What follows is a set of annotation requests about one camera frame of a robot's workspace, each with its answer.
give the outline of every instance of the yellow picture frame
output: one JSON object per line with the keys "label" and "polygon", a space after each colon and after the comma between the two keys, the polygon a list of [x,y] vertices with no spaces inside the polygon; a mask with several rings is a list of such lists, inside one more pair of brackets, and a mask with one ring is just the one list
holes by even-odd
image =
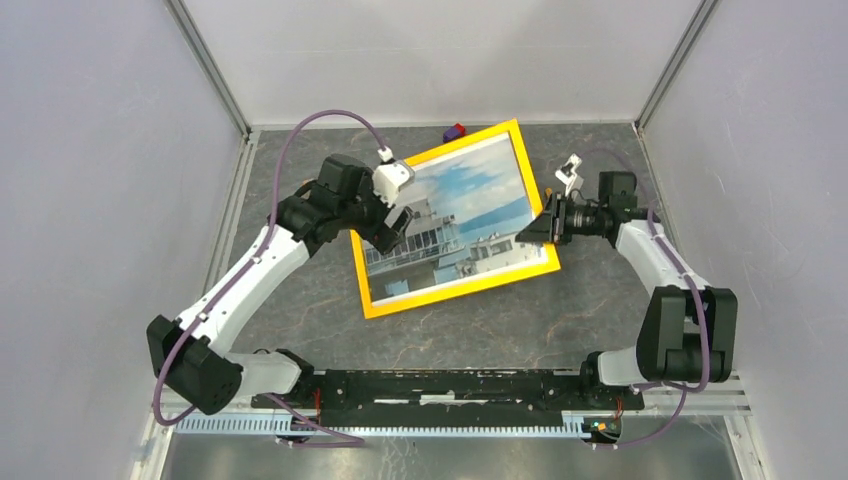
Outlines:
{"label": "yellow picture frame", "polygon": [[[541,196],[539,195],[536,180],[533,176],[533,171],[530,167],[530,159],[528,158],[527,150],[524,147],[524,140],[521,136],[518,120],[516,119],[467,135],[433,148],[432,150],[419,153],[418,155],[406,159],[406,162],[409,166],[415,168],[416,166],[422,165],[428,161],[466,149],[467,147],[471,147],[480,142],[494,139],[503,134],[509,135],[527,199],[529,200],[533,215],[538,215],[541,213],[544,206],[542,204]],[[353,258],[356,265],[356,276],[362,299],[362,310],[365,318],[367,319],[373,319],[383,315],[389,315],[423,305],[441,302],[450,298],[480,292],[545,273],[555,272],[560,269],[556,247],[546,244],[542,247],[545,254],[543,263],[528,265],[519,269],[497,273],[485,278],[471,280],[466,283],[460,283],[458,285],[445,287],[436,291],[421,293],[415,296],[410,296],[409,298],[392,301],[390,303],[375,305],[371,300],[370,285],[366,271],[364,245],[362,239],[354,231],[351,231],[351,242],[353,244]]]}

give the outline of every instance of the cable tray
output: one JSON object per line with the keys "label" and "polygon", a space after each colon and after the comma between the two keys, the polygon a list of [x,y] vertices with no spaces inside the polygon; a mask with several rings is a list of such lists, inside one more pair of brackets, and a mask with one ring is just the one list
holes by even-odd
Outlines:
{"label": "cable tray", "polygon": [[[562,426],[549,427],[340,427],[333,430],[361,437],[456,438],[589,438],[582,416],[562,416]],[[193,413],[175,427],[178,434],[311,436],[316,433],[292,425],[286,413],[219,413],[208,417]]]}

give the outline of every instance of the cable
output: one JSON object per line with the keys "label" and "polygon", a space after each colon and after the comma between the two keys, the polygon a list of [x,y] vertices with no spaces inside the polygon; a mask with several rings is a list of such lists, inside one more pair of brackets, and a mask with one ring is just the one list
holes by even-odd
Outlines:
{"label": "cable", "polygon": [[572,196],[572,200],[574,199],[573,197],[574,197],[575,193],[580,197],[581,200],[586,202],[586,204],[588,204],[588,205],[592,205],[592,204],[597,205],[598,204],[598,201],[595,200],[594,198],[587,199],[586,197],[584,197],[583,192],[581,192],[579,188],[576,188],[576,189],[572,190],[571,193],[569,193],[569,195]]}
{"label": "cable", "polygon": [[[373,125],[368,123],[367,120],[362,118],[361,116],[349,112],[347,110],[324,110],[318,113],[313,113],[312,115],[304,118],[300,123],[298,123],[292,131],[289,133],[289,137],[286,139],[285,145],[283,145],[283,150],[280,153],[280,158],[277,160],[277,168],[274,171],[274,189],[272,192],[272,203],[271,203],[271,215],[268,218],[268,225],[272,228],[268,229],[268,232],[265,234],[265,238],[262,239],[262,242],[257,249],[257,257],[262,256],[265,250],[268,248],[268,244],[271,243],[271,238],[274,236],[274,228],[273,226],[277,222],[277,203],[280,200],[280,173],[283,169],[283,163],[285,163],[286,153],[288,153],[289,147],[291,147],[294,138],[303,130],[303,128],[308,125],[310,122],[313,122],[321,117],[327,117],[330,115],[341,115],[345,117],[350,117],[355,120],[358,120],[377,140],[377,143],[380,144],[380,150],[386,151],[388,150],[388,146],[386,145],[386,141],[380,132],[374,128]],[[209,302],[203,309],[200,310],[200,313],[194,318],[194,321],[188,326],[188,328],[183,331],[183,334],[180,335],[180,338],[174,343],[171,347],[171,350],[168,352],[168,356],[165,357],[165,361],[162,363],[162,368],[159,371],[159,375],[156,378],[156,386],[153,388],[153,417],[156,419],[156,422],[160,425],[169,427],[171,425],[176,425],[182,419],[187,417],[191,412],[195,410],[194,406],[187,408],[184,412],[180,413],[174,418],[165,418],[162,415],[162,390],[165,388],[165,378],[168,376],[168,372],[171,371],[171,366],[174,364],[174,360],[177,358],[177,353],[182,350],[185,343],[188,341],[191,334],[197,330],[197,327],[200,326],[203,321],[208,318],[209,313],[215,308],[215,305],[218,304],[219,301],[224,297],[224,295],[229,292],[234,285],[236,285],[239,280],[244,277],[244,275],[250,270],[250,268],[255,265],[256,262],[247,262],[236,273],[221,287],[218,292],[209,299]]]}
{"label": "cable", "polygon": [[318,430],[319,432],[326,433],[327,435],[332,435],[336,438],[340,438],[345,440],[344,442],[331,442],[331,443],[294,443],[289,442],[289,446],[293,448],[348,448],[348,447],[361,447],[365,445],[365,439],[361,437],[355,437],[353,435],[348,435],[346,433],[337,432],[335,430],[330,430],[327,427],[322,427],[317,423],[310,420],[308,417],[303,416],[295,409],[289,406],[282,398],[273,393],[263,393],[266,398],[277,404],[283,410],[289,412],[291,416],[303,422],[304,425]]}
{"label": "cable", "polygon": [[598,430],[598,435],[600,435],[600,436],[602,436],[602,437],[604,437],[604,438],[607,438],[607,439],[609,439],[609,440],[612,440],[613,442],[617,442],[617,441],[618,441],[618,438],[619,438],[619,437],[613,437],[612,435],[610,435],[609,433],[607,433],[607,432],[605,432],[605,431],[603,431],[603,430]]}
{"label": "cable", "polygon": [[303,185],[297,187],[297,190],[294,191],[295,197],[302,197],[306,195],[306,192],[312,190],[312,187],[315,186],[315,179],[309,180],[305,182]]}
{"label": "cable", "polygon": [[612,417],[612,421],[618,421],[623,414],[624,402],[621,401],[621,397],[615,397],[615,416]]}

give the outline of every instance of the photo of building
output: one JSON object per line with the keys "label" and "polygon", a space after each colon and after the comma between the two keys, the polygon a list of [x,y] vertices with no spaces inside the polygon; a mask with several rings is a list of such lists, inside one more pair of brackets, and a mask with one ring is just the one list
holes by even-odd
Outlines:
{"label": "photo of building", "polygon": [[516,233],[502,236],[496,232],[488,238],[479,238],[472,243],[469,248],[471,256],[468,260],[456,263],[459,277],[465,278],[491,272],[538,258],[539,247],[530,243],[516,242]]}
{"label": "photo of building", "polygon": [[546,260],[515,241],[534,215],[509,135],[482,146],[414,167],[398,199],[413,212],[406,239],[386,255],[363,244],[374,304]]}
{"label": "photo of building", "polygon": [[412,209],[413,220],[405,241],[386,255],[380,255],[371,245],[365,246],[365,266],[374,301],[435,286],[440,260],[464,248],[454,215],[438,216],[426,198],[407,206]]}

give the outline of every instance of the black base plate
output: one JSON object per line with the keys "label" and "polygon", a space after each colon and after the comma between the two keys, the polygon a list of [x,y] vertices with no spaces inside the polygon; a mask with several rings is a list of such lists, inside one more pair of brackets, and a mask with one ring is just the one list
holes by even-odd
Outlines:
{"label": "black base plate", "polygon": [[[485,403],[427,401],[451,394]],[[589,387],[576,372],[562,370],[327,370],[302,377],[283,399],[314,409],[316,397],[321,424],[334,427],[560,426],[563,410],[614,411],[616,398],[624,410],[645,408],[641,394],[627,387]],[[275,408],[262,396],[252,406]]]}

